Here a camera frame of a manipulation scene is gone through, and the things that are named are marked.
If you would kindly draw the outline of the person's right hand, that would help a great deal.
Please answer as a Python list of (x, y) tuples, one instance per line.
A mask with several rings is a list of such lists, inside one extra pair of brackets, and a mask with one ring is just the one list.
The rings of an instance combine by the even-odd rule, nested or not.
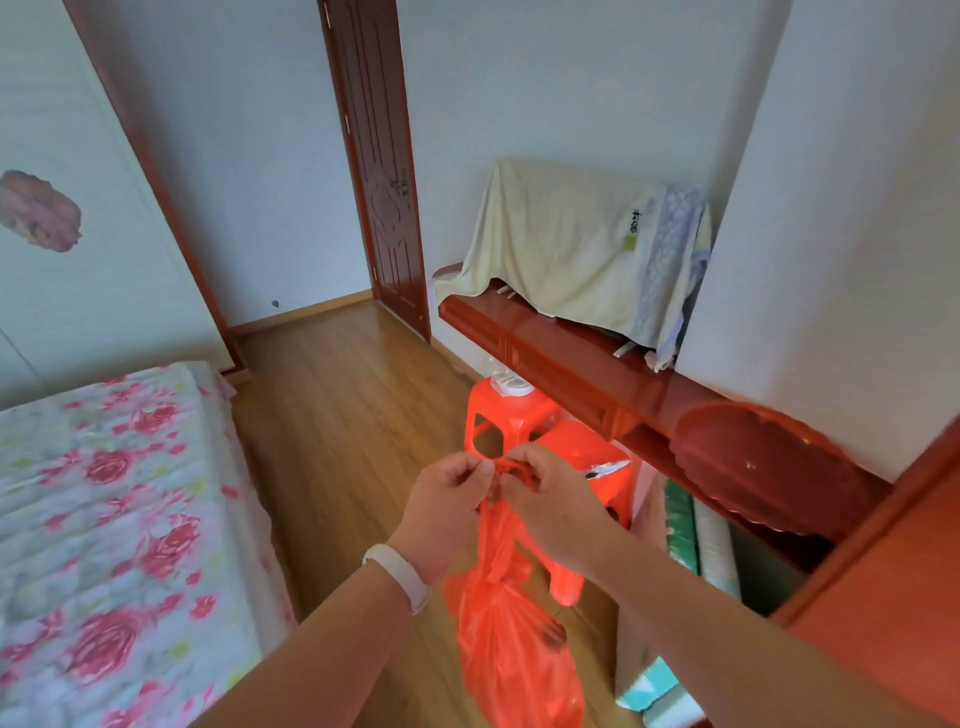
[(620, 528), (589, 482), (566, 460), (537, 443), (506, 454), (511, 466), (533, 476), (534, 510), (520, 520), (536, 546), (552, 560), (599, 584), (605, 558)]

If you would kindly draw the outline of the person's left hand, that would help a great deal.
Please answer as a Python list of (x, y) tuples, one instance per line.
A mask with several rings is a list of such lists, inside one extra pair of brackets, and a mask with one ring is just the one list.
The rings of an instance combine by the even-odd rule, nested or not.
[(426, 466), (414, 480), (400, 524), (387, 540), (430, 586), (444, 578), (476, 534), (482, 503), (462, 504), (459, 497), (459, 477), (468, 459), (484, 458), (455, 452)]

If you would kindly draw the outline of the red plastic bag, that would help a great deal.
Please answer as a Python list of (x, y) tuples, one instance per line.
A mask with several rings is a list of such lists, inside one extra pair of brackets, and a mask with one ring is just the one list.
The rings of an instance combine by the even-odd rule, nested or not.
[(507, 458), (494, 465), (478, 509), (476, 563), (443, 585), (463, 685), (493, 728), (582, 728), (586, 702), (567, 632), (525, 590), (532, 565), (516, 549), (522, 522), (498, 491), (508, 473), (534, 487), (533, 472)]

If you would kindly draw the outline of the person's right forearm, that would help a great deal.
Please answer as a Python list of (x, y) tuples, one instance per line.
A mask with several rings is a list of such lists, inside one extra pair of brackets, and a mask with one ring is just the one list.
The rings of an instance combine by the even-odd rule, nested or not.
[[(642, 561), (630, 540), (620, 529), (595, 583), (619, 607), (616, 588), (651, 581), (638, 577)], [(738, 703), (749, 721), (721, 728), (956, 728), (746, 609), (755, 622), (733, 644), (751, 671)]]

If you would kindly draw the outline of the red plastic stool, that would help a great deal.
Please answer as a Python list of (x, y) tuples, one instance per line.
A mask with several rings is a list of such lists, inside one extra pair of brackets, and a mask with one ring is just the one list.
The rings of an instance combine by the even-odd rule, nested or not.
[[(490, 429), (501, 433), (505, 451), (535, 442), (561, 457), (586, 477), (618, 526), (630, 528), (638, 465), (617, 445), (580, 421), (565, 417), (546, 394), (531, 391), (522, 396), (502, 395), (490, 378), (479, 381), (467, 400), (465, 449), (478, 455), (475, 437)], [(566, 607), (575, 605), (581, 597), (584, 578), (546, 556), (505, 503), (494, 503), (491, 508), (494, 525), (486, 539), (491, 578), (506, 576), (508, 567), (518, 557), (516, 546), (522, 544), (546, 567), (554, 601)]]

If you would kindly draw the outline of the white wristband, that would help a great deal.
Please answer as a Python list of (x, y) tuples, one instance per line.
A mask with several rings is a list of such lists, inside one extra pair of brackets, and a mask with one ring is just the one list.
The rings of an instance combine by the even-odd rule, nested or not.
[(431, 599), (432, 587), (422, 579), (413, 564), (387, 543), (375, 544), (364, 553), (362, 564), (370, 562), (378, 564), (402, 589), (412, 615), (423, 612)]

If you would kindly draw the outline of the red wooden desk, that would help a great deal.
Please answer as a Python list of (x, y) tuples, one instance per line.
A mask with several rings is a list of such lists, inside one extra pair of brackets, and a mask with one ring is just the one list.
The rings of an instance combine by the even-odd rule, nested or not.
[[(750, 532), (799, 571), (812, 574), (844, 541), (800, 536), (752, 523), (706, 496), (677, 464), (670, 439), (678, 419), (688, 410), (726, 401), (763, 405), (727, 398), (675, 370), (654, 372), (647, 366), (643, 351), (617, 357), (615, 349), (622, 343), (618, 337), (583, 324), (551, 319), (520, 296), (498, 293), (496, 285), (477, 297), (448, 297), (439, 304), (438, 314), (568, 413), (605, 439), (626, 446), (696, 501)], [(878, 496), (873, 511), (891, 493), (893, 485), (847, 456)]]

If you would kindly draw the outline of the rolled green white mat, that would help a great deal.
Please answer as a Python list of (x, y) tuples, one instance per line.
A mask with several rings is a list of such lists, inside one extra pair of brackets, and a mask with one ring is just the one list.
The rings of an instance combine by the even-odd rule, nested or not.
[(738, 707), (752, 672), (734, 638), (756, 619), (740, 603), (730, 530), (670, 479), (647, 491), (630, 527), (638, 577), (615, 588), (614, 699), (643, 728), (715, 728), (749, 722)]

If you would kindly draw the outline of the cream cloth cover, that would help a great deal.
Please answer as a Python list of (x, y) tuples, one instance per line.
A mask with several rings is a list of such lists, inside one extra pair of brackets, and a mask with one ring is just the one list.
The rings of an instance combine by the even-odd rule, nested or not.
[(435, 280), (437, 302), (500, 281), (541, 314), (640, 344), (642, 281), (667, 192), (652, 179), (498, 159), (460, 273)]

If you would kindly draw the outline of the red plastic plate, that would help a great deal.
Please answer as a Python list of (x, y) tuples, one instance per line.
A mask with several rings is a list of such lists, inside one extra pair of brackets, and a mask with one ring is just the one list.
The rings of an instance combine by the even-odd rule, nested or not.
[(679, 417), (669, 446), (707, 497), (776, 531), (839, 543), (879, 501), (830, 438), (764, 406), (726, 400), (693, 407)]

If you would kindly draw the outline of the patterned blue white cloth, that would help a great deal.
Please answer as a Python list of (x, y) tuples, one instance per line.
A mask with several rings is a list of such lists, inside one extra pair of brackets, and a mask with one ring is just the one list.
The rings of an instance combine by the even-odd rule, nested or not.
[(687, 321), (689, 298), (706, 274), (714, 247), (710, 202), (701, 190), (666, 184), (640, 213), (637, 303), (629, 338), (646, 349), (653, 372), (670, 368)]

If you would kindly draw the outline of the dark red wooden door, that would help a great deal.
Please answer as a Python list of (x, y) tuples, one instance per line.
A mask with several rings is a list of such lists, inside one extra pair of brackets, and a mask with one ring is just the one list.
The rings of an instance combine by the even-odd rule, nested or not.
[(396, 0), (317, 0), (373, 297), (431, 341)]

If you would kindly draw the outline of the floral bed sheet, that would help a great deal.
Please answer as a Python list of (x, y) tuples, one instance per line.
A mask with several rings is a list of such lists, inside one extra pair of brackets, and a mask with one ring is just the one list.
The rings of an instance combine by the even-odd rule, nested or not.
[(187, 728), (294, 631), (234, 395), (191, 361), (0, 411), (0, 728)]

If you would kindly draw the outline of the red wooden cabinet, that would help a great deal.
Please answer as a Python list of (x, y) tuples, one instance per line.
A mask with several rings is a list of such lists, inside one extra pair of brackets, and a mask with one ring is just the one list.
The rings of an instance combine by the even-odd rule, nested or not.
[(772, 621), (960, 726), (960, 414)]

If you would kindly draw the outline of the white wardrobe with flower print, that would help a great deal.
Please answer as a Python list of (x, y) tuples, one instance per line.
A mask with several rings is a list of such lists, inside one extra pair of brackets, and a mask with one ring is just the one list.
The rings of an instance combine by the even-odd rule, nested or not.
[(63, 0), (0, 0), (0, 410), (239, 366)]

